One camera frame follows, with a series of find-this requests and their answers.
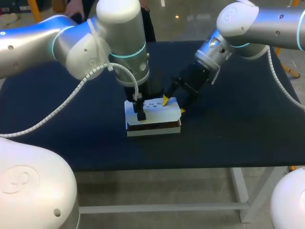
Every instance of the white cable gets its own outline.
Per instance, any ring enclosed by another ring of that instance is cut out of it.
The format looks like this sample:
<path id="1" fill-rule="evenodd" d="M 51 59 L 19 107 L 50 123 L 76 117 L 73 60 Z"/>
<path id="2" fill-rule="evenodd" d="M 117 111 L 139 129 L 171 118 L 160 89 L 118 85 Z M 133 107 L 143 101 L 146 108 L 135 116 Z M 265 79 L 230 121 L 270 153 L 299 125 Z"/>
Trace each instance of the white cable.
<path id="1" fill-rule="evenodd" d="M 295 100 L 293 97 L 291 97 L 291 95 L 286 91 L 286 89 L 283 87 L 283 85 L 281 84 L 281 82 L 279 81 L 279 79 L 277 78 L 277 75 L 275 73 L 275 69 L 273 67 L 273 63 L 272 63 L 272 58 L 271 58 L 271 52 L 270 52 L 270 46 L 268 46 L 268 61 L 269 61 L 269 65 L 270 65 L 270 69 L 271 69 L 271 73 L 275 79 L 275 82 L 277 83 L 277 85 L 280 87 L 280 89 L 282 90 L 282 92 L 287 96 L 287 98 L 296 106 L 298 106 L 299 108 L 305 110 L 305 106 L 303 106 L 302 104 L 300 104 L 297 100 Z"/>
<path id="2" fill-rule="evenodd" d="M 135 91 L 134 97 L 135 97 L 135 100 L 136 100 L 139 97 L 139 87 L 138 87 L 137 80 L 135 79 L 134 75 L 127 68 L 125 68 L 124 66 L 122 66 L 122 65 L 120 65 L 118 63 L 110 63 L 110 65 L 112 67 L 116 67 L 116 68 L 122 69 L 131 78 L 131 80 L 133 82 L 133 85 L 134 85 L 134 91 Z M 104 69 L 106 67 L 108 67 L 108 64 L 103 64 L 101 66 L 98 66 L 94 70 L 92 70 L 90 73 L 88 73 L 85 76 L 85 78 L 83 78 L 82 81 L 78 84 L 78 86 L 74 89 L 74 91 L 70 94 L 70 96 L 59 107 L 57 107 L 51 114 L 49 114 L 47 117 L 42 119 L 36 125 L 32 126 L 31 128 L 28 128 L 28 129 L 26 129 L 24 131 L 19 131 L 19 132 L 13 133 L 13 134 L 0 134 L 0 137 L 4 137 L 4 138 L 18 137 L 18 136 L 28 134 L 28 133 L 38 129 L 39 127 L 44 125 L 47 121 L 52 119 L 55 115 L 57 115 L 69 102 L 71 102 L 71 100 L 76 96 L 76 94 L 80 91 L 80 89 L 85 85 L 85 83 L 89 80 L 89 78 L 94 73 L 96 73 L 97 71 L 102 70 L 102 69 Z"/>

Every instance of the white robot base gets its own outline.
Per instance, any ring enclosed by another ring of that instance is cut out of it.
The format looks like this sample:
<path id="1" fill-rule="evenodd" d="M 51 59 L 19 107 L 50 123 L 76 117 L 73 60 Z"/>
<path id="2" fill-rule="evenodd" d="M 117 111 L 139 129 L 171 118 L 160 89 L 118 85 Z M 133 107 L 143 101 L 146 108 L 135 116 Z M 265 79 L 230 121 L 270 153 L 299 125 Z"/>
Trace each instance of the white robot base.
<path id="1" fill-rule="evenodd" d="M 75 176 L 47 149 L 0 138 L 0 228 L 76 229 Z"/>
<path id="2" fill-rule="evenodd" d="M 287 174 L 277 184 L 270 213 L 275 229 L 305 228 L 305 168 Z"/>

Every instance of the person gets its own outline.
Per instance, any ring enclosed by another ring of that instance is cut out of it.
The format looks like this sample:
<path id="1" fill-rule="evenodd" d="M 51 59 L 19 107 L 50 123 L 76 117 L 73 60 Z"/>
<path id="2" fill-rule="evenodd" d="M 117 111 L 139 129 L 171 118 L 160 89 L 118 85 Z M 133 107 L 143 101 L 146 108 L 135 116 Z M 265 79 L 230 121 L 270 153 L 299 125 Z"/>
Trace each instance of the person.
<path id="1" fill-rule="evenodd" d="M 88 19 L 94 1 L 95 0 L 70 0 L 66 7 L 65 15 L 80 24 Z M 156 37 L 146 0 L 140 0 L 140 3 L 146 42 L 155 42 Z"/>

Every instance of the robot logo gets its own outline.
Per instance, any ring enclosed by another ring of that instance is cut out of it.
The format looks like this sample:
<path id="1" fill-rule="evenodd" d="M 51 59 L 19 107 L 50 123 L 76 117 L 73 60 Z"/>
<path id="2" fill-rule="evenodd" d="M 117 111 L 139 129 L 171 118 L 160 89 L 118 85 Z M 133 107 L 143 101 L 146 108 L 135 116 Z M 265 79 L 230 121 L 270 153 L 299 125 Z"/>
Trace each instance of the robot logo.
<path id="1" fill-rule="evenodd" d="M 5 194 L 30 194 L 40 186 L 39 173 L 29 166 L 15 166 L 4 173 L 2 192 Z"/>
<path id="2" fill-rule="evenodd" d="M 237 14 L 237 8 L 229 7 L 227 10 L 224 10 L 222 14 L 223 22 L 232 22 L 232 17 Z"/>

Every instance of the person's hand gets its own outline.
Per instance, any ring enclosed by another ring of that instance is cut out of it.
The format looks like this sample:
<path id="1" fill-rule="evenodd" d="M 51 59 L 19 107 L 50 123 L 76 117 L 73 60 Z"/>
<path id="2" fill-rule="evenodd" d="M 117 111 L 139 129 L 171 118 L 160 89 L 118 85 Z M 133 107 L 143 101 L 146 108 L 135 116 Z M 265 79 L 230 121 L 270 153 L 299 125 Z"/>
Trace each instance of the person's hand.
<path id="1" fill-rule="evenodd" d="M 146 11 L 149 11 L 146 0 L 140 0 L 140 3 L 142 8 L 144 8 Z"/>
<path id="2" fill-rule="evenodd" d="M 85 20 L 84 8 L 81 0 L 71 0 L 66 7 L 65 15 L 72 17 L 74 14 L 80 13 L 83 20 Z"/>

